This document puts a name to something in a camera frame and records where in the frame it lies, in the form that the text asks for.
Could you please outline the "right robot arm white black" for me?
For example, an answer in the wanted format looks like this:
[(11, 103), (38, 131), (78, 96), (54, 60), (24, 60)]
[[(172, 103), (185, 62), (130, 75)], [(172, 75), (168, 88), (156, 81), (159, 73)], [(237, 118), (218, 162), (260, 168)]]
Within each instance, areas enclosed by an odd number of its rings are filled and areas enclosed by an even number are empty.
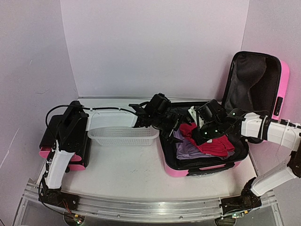
[(237, 205), (246, 209), (254, 203), (255, 196), (260, 197), (267, 191), (301, 176), (301, 125), (289, 120), (274, 120), (256, 112), (244, 112), (234, 109), (204, 111), (191, 107), (189, 114), (197, 127), (193, 130), (193, 139), (197, 145), (208, 140), (220, 138), (231, 132), (245, 138), (258, 138), (291, 150), (290, 156), (267, 173), (255, 178), (247, 190), (237, 197)]

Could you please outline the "magenta garment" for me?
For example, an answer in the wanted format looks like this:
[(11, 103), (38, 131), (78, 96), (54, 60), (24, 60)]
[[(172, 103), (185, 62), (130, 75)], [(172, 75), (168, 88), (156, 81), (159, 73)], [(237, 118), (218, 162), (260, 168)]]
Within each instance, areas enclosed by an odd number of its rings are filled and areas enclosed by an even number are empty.
[(235, 147), (226, 135), (197, 145), (192, 139), (192, 131), (196, 127), (195, 123), (191, 125), (182, 124), (179, 130), (175, 132), (174, 136), (178, 136), (178, 139), (183, 141), (177, 144), (177, 158), (179, 160), (210, 157), (218, 157), (224, 160), (234, 154)]

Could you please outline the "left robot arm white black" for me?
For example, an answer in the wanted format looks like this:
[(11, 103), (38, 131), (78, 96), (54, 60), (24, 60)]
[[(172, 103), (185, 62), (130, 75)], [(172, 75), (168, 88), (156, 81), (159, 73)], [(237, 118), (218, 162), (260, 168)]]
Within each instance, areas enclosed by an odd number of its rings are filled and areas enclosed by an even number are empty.
[(63, 195), (58, 190), (61, 189), (65, 171), (72, 157), (86, 148), (90, 131), (113, 127), (153, 127), (171, 140), (172, 133), (185, 118), (172, 109), (172, 103), (166, 98), (130, 104), (128, 109), (116, 106), (86, 107), (80, 101), (72, 101), (68, 105), (53, 107), (49, 112), (59, 108), (65, 108), (65, 111), (55, 124), (45, 119), (51, 136), (51, 151), (41, 179), (43, 187), (47, 188), (44, 196), (54, 206), (63, 202)]

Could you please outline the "pink hard-shell suitcase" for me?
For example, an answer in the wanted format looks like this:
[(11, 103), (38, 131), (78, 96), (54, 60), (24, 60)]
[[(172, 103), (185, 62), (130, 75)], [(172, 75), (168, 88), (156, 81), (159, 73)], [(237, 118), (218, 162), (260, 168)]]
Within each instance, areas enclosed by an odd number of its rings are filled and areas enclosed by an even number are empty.
[(173, 177), (207, 175), (231, 169), (248, 156), (249, 143), (267, 140), (286, 95), (290, 69), (264, 53), (234, 55), (221, 102), (174, 103), (184, 114), (170, 139), (159, 136), (165, 172)]

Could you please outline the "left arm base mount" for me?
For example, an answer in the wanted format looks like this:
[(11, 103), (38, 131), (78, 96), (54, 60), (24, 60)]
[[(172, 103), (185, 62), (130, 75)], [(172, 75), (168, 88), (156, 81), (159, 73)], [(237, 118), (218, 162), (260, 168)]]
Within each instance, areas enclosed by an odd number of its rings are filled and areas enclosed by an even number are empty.
[(77, 210), (79, 205), (79, 196), (75, 194), (62, 192), (61, 189), (49, 189), (39, 186), (39, 201), (45, 205), (65, 208), (67, 210)]

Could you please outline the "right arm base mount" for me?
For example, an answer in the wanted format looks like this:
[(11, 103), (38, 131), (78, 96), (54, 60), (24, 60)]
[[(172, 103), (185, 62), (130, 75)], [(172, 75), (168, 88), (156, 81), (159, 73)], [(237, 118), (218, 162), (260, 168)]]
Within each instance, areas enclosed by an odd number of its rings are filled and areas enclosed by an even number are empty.
[(229, 216), (234, 213), (250, 211), (262, 205), (261, 197), (256, 196), (252, 191), (252, 183), (255, 177), (250, 179), (243, 187), (241, 194), (238, 196), (222, 198), (220, 207), (222, 208), (222, 216)]

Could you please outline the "white plastic mesh basket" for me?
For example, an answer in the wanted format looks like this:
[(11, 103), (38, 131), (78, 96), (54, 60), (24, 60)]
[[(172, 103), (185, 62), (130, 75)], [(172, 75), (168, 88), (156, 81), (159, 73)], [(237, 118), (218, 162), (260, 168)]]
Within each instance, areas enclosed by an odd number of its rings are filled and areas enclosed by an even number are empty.
[(159, 136), (154, 128), (107, 127), (92, 129), (88, 137), (104, 146), (150, 146)]

